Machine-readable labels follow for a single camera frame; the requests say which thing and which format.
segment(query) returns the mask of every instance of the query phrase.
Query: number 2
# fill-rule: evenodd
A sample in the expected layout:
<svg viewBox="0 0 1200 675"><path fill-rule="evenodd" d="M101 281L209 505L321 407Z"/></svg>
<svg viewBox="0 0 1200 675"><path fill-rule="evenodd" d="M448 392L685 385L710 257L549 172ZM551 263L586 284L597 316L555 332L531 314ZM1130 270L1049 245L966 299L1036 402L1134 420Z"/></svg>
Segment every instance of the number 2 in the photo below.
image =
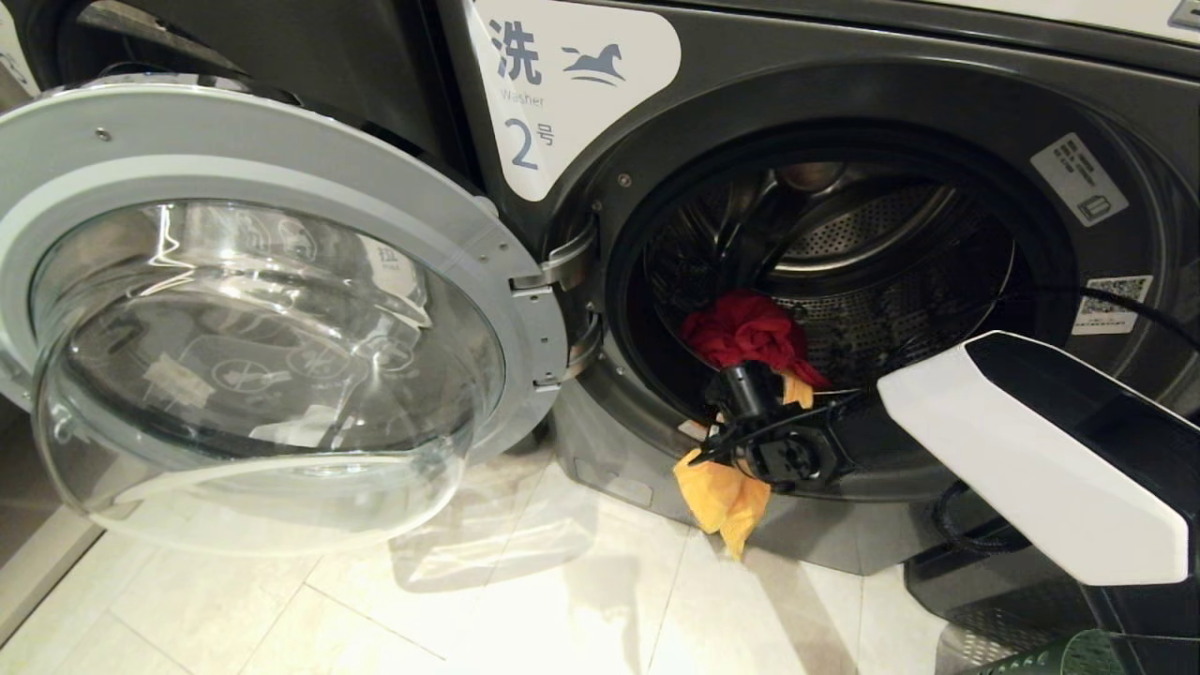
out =
<svg viewBox="0 0 1200 675"><path fill-rule="evenodd" d="M529 148L533 148L533 135L529 133L529 126L526 125L526 123L518 120L517 118L510 118L508 121L504 123L504 126L508 127L516 126L521 129L521 135L524 136L524 142L521 145L521 150L517 151L517 155L515 157L512 157L512 163L522 168L536 169L538 165L526 161L524 159L524 156L529 154Z"/></svg>

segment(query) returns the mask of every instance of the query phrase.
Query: red cloth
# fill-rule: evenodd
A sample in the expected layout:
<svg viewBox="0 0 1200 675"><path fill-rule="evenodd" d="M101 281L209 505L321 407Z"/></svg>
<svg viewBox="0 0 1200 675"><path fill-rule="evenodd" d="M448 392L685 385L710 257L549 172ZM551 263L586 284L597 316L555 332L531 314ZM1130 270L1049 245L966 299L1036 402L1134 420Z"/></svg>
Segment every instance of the red cloth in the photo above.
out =
<svg viewBox="0 0 1200 675"><path fill-rule="evenodd" d="M814 389L832 387L805 360L809 345L804 329L761 293L731 291L707 310L688 316L680 333L692 350L716 368L758 360L776 372L796 375Z"/></svg>

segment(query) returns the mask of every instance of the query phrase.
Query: horse logo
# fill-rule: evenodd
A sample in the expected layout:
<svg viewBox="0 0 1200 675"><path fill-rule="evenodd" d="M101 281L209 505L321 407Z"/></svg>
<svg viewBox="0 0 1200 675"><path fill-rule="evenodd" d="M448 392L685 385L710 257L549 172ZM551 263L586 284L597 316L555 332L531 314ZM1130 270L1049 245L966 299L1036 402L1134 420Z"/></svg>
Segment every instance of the horse logo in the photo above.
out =
<svg viewBox="0 0 1200 675"><path fill-rule="evenodd" d="M617 65L614 62L620 59L620 47L618 47L617 44L608 44L607 47L600 50L600 54L595 56L582 54L580 53L578 49L574 47L563 47L563 52L566 52L568 54L580 54L580 58L576 59L574 64L563 68L563 72L581 73L571 77L571 79L599 82L600 84L607 84L608 86L617 86L617 83L610 82L610 79L605 79L596 76L607 76L608 78L617 78L622 82L624 82L625 79L624 77L620 76L619 72L617 72Z"/></svg>

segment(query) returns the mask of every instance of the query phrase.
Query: floor tile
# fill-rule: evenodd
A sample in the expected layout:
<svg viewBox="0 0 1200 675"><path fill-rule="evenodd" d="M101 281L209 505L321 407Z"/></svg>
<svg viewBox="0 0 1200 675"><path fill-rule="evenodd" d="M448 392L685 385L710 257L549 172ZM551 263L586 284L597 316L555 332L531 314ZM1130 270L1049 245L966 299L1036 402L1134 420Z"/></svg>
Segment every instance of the floor tile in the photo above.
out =
<svg viewBox="0 0 1200 675"><path fill-rule="evenodd" d="M163 550L112 611L196 675L233 675L316 562Z"/></svg>
<svg viewBox="0 0 1200 675"><path fill-rule="evenodd" d="M308 585L444 656L550 459L541 449L470 467L430 522L386 544L325 556Z"/></svg>
<svg viewBox="0 0 1200 675"><path fill-rule="evenodd" d="M54 673L157 549L104 534L0 650L0 674Z"/></svg>
<svg viewBox="0 0 1200 675"><path fill-rule="evenodd" d="M946 621L925 611L904 585L895 566L863 584L863 629L858 643L860 675L929 675Z"/></svg>
<svg viewBox="0 0 1200 675"><path fill-rule="evenodd" d="M415 644L302 587L254 650L242 675L438 674L443 662Z"/></svg>
<svg viewBox="0 0 1200 675"><path fill-rule="evenodd" d="M450 655L454 671L644 673L688 532L551 465Z"/></svg>
<svg viewBox="0 0 1200 675"><path fill-rule="evenodd" d="M55 675L187 675L112 614L106 614L79 640Z"/></svg>
<svg viewBox="0 0 1200 675"><path fill-rule="evenodd" d="M749 549L728 557L696 531L650 675L853 675L863 579Z"/></svg>

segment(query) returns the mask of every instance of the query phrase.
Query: qr code sticker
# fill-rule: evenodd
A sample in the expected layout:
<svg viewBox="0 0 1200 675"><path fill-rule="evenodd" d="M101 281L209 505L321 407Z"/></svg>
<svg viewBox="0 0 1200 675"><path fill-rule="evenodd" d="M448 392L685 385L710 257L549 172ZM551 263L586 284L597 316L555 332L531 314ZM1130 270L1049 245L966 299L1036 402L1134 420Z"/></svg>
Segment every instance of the qr code sticker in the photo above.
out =
<svg viewBox="0 0 1200 675"><path fill-rule="evenodd" d="M1088 280L1087 287L1142 303L1150 294L1153 276L1117 276ZM1075 317L1074 335L1114 335L1129 333L1138 323L1138 315L1098 298L1084 298Z"/></svg>

